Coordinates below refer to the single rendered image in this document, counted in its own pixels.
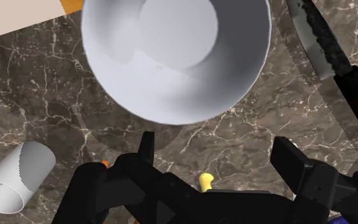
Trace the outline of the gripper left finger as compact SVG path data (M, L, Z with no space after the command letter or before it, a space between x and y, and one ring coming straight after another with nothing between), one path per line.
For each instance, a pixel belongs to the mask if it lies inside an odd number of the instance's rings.
M202 224L191 209L194 189L153 167L155 134L145 131L136 153L111 167L76 168L51 224L104 224L109 210L125 206L139 224Z

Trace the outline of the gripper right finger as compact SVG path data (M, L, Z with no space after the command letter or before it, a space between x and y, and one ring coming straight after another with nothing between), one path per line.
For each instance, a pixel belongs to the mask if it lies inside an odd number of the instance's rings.
M351 177L341 174L282 136L273 141L270 162L296 195L284 224L327 224L330 211L358 224L358 171Z

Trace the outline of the small yellow object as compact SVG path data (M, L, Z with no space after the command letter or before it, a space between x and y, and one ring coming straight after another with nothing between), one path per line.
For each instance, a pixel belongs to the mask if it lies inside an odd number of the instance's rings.
M198 183L200 186L200 191L202 193L207 192L212 189L212 181L214 180L214 176L210 173L203 172L198 177Z

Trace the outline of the white cylindrical cup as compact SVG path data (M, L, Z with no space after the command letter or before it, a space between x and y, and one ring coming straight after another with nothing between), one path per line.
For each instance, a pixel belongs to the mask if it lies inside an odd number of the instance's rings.
M27 141L0 162L0 213L20 212L56 163L47 146Z

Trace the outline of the white bowl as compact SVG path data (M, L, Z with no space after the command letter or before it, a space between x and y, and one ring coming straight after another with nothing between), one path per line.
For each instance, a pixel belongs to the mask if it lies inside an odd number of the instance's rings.
M83 0L89 66L121 107L167 125L225 112L255 84L270 47L268 0Z

